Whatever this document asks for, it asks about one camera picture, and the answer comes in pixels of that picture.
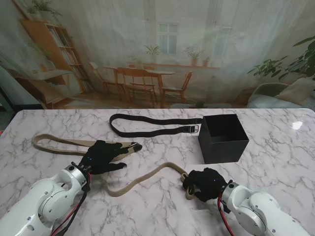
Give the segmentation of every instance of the printed backdrop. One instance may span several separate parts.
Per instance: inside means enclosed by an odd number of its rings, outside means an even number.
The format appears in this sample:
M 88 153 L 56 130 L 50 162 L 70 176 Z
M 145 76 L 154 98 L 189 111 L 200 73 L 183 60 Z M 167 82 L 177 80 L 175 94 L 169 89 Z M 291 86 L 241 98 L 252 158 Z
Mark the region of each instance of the printed backdrop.
M 47 109 L 303 107 L 315 89 L 314 8 L 4 0 L 0 82 L 13 100 Z

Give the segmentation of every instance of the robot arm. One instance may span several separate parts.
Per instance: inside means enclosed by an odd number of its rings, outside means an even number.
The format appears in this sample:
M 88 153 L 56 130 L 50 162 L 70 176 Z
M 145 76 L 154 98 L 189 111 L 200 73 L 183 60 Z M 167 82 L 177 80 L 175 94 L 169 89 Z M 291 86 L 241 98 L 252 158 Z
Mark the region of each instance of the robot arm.
M 87 183 L 85 176 L 70 165 L 52 178 L 34 183 L 27 195 L 1 218 L 1 235 L 51 235 L 54 222 L 70 210 L 75 196 L 82 192 Z M 60 183 L 67 184 L 69 189 L 65 190 Z
M 310 236 L 290 215 L 280 210 L 277 200 L 268 193 L 253 192 L 230 183 L 221 201 L 251 235 Z

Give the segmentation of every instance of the white marble surface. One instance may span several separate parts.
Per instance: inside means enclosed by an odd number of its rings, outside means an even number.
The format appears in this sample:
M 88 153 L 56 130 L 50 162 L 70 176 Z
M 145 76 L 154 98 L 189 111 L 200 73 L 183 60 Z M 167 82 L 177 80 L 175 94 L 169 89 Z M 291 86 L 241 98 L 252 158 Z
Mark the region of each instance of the white marble surface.
M 61 138 L 126 141 L 109 128 L 114 113 L 153 118 L 194 118 L 236 113 L 250 139 L 237 163 L 204 165 L 197 134 L 135 138 L 143 149 L 124 159 L 126 169 L 93 177 L 92 190 L 66 235 L 76 236 L 207 236 L 228 232 L 216 203 L 185 198 L 178 173 L 164 169 L 127 194 L 113 198 L 102 180 L 120 189 L 165 161 L 191 170 L 211 167 L 226 180 L 252 190 L 271 193 L 282 209 L 315 235 L 315 114 L 305 109 L 190 109 L 190 110 L 36 110 L 19 112 L 0 138 L 0 217 L 21 199 L 30 186 L 51 177 L 79 156 L 56 155 L 32 146 L 34 135 Z M 155 129 L 157 125 L 117 120 L 128 131 Z M 46 142 L 56 147 L 56 143 Z M 71 149 L 59 144 L 58 148 Z M 236 236 L 248 235 L 231 214 L 228 222 Z

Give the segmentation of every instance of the wooden chair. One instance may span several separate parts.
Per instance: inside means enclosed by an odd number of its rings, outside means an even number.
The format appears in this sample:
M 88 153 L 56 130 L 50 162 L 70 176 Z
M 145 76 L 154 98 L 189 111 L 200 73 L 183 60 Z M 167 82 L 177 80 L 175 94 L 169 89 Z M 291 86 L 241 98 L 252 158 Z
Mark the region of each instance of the wooden chair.
M 165 93 L 166 92 L 177 92 L 179 93 L 181 99 L 182 99 L 182 103 L 186 103 L 186 99 L 185 99 L 185 95 L 184 95 L 184 91 L 187 89 L 187 85 L 191 79 L 191 75 L 192 72 L 187 72 L 185 75 L 185 81 L 184 84 L 182 86 L 182 88 L 167 88 L 167 87 L 162 87 L 162 91 L 163 91 L 163 98 L 165 99 Z
M 103 89 L 108 93 L 110 94 L 110 91 L 108 89 L 108 86 L 111 85 L 111 86 L 115 86 L 118 90 L 118 95 L 119 95 L 119 100 L 121 100 L 121 91 L 123 93 L 125 93 L 125 90 L 124 90 L 124 84 L 119 84 L 118 82 L 115 83 L 115 82 L 110 82 L 110 81 L 106 81 L 103 79 L 103 77 L 101 76 L 101 74 L 99 73 L 98 71 L 98 66 L 95 62 L 93 61 L 90 61 L 90 66 L 93 70 L 93 72 L 95 73 L 96 77 L 103 83 Z
M 154 85 L 152 84 L 146 84 L 145 81 L 145 77 L 148 76 L 148 72 L 146 70 L 143 69 L 134 69 L 134 68 L 124 68 L 124 67 L 118 67 L 117 68 L 117 72 L 121 73 L 123 75 L 123 79 L 124 79 L 124 85 L 126 88 L 126 93 L 127 96 L 129 98 L 129 100 L 131 101 L 131 97 L 130 97 L 130 91 L 132 91 L 133 93 L 133 98 L 134 98 L 134 92 L 143 92 L 148 96 L 148 99 L 151 100 L 153 108 L 154 108 L 154 100 L 153 100 L 153 95 L 156 97 L 156 93 L 154 90 Z M 131 76 L 132 77 L 132 83 L 130 83 L 130 85 L 128 85 L 126 83 L 126 76 Z M 140 77 L 142 78 L 142 84 L 139 83 L 135 83 L 134 82 L 134 78 L 135 77 Z
M 128 66 L 129 68 L 136 68 L 134 65 L 132 65 L 132 64 L 130 64 L 129 66 Z M 143 67 L 143 69 L 145 69 L 145 70 L 155 70 L 154 69 L 154 67 L 151 67 L 151 66 L 144 66 Z M 155 85 L 154 85 L 154 83 L 153 83 L 153 77 L 151 76 L 151 83 L 152 84 L 150 84 L 151 86 L 153 86 L 153 94 L 154 94 L 154 97 L 155 97 L 155 99 L 156 99 L 156 103 L 158 104 L 158 98 L 157 98 L 157 94 L 156 94 L 156 91 L 155 91 Z

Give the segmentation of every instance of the black glove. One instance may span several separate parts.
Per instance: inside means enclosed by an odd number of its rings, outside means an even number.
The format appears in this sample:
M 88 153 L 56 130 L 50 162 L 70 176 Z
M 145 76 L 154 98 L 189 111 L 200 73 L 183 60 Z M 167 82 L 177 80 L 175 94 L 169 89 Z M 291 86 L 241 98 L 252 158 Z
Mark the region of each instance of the black glove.
M 195 196 L 203 202 L 219 197 L 222 187 L 226 185 L 224 178 L 216 170 L 210 168 L 205 168 L 203 171 L 191 171 L 183 182 L 184 189 L 188 187 L 199 189 L 200 191 L 195 191 Z
M 125 163 L 110 163 L 116 156 L 127 154 L 131 150 L 137 152 L 142 146 L 138 143 L 131 143 L 130 146 L 122 147 L 121 143 L 110 144 L 103 140 L 97 140 L 84 154 L 79 166 L 91 166 L 91 175 L 99 175 L 109 171 L 115 171 L 127 167 Z

